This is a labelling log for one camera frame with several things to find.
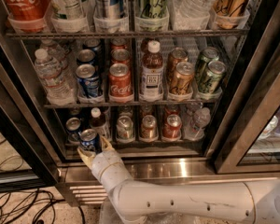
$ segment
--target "soda can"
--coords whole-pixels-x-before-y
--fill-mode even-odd
[[[170,115],[167,117],[162,128],[162,136],[165,138],[178,138],[182,126],[181,118],[178,115]]]
[[[195,80],[198,83],[203,75],[205,67],[212,61],[217,61],[219,58],[219,52],[217,49],[208,47],[203,49],[195,64]]]
[[[113,38],[111,39],[111,50],[112,49],[129,49],[128,41],[124,38]]]
[[[91,64],[82,64],[76,70],[77,82],[87,98],[99,97],[103,94],[101,81]]]
[[[127,49],[113,49],[111,51],[111,65],[124,63],[131,69],[131,54]]]
[[[155,138],[157,136],[157,120],[154,116],[148,115],[142,118],[140,126],[141,137]]]
[[[80,135],[81,135],[81,120],[78,118],[70,118],[66,124],[66,130],[74,141],[79,141]]]
[[[201,80],[198,83],[198,91],[201,93],[216,92],[226,74],[226,69],[226,65],[223,62],[210,62],[205,67]]]
[[[93,129],[87,129],[81,133],[80,146],[90,152],[99,154],[102,152],[100,135]]]
[[[168,82],[171,82],[173,78],[176,65],[180,62],[187,62],[188,56],[188,52],[183,48],[174,48],[170,51],[166,67],[166,77]]]
[[[129,67],[124,63],[112,64],[109,70],[110,95],[127,97],[133,94]]]
[[[118,118],[117,124],[117,134],[118,138],[121,139],[131,139],[133,138],[133,121],[128,116],[120,116]]]
[[[195,76],[195,66],[193,63],[181,62],[178,63],[171,83],[169,92],[176,95],[185,95],[189,93],[189,87]]]

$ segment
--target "silver can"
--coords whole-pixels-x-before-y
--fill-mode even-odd
[[[131,139],[133,138],[133,121],[128,116],[121,116],[118,118],[117,124],[118,138]]]

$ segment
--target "bottle label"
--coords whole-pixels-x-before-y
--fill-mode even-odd
[[[162,94],[163,67],[159,69],[147,69],[142,67],[141,93],[144,95]]]

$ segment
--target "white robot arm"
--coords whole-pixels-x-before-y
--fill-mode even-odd
[[[98,154],[91,171],[125,224],[176,212],[246,224],[280,224],[280,180],[161,186],[134,181],[114,150]]]

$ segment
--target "clear bottle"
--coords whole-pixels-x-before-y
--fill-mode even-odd
[[[205,16],[216,0],[183,0],[180,14],[186,18],[200,18]]]
[[[197,109],[189,121],[189,139],[196,141],[204,137],[204,128],[210,122],[209,108]]]
[[[105,114],[102,113],[98,107],[95,107],[91,110],[90,126],[101,136],[104,136],[108,140],[111,139],[109,125]]]
[[[162,75],[163,60],[160,53],[160,42],[152,40],[148,42],[148,51],[141,61],[141,86],[140,94],[145,99],[158,100],[163,93]]]
[[[55,57],[60,62],[65,79],[68,81],[72,89],[76,89],[77,82],[74,77],[73,69],[70,67],[66,58],[65,49],[58,42],[52,39],[41,40],[40,48],[45,49],[49,55]]]
[[[37,49],[35,56],[35,70],[48,93],[48,100],[55,105],[75,103],[75,96],[64,79],[63,70],[57,59],[44,49]]]

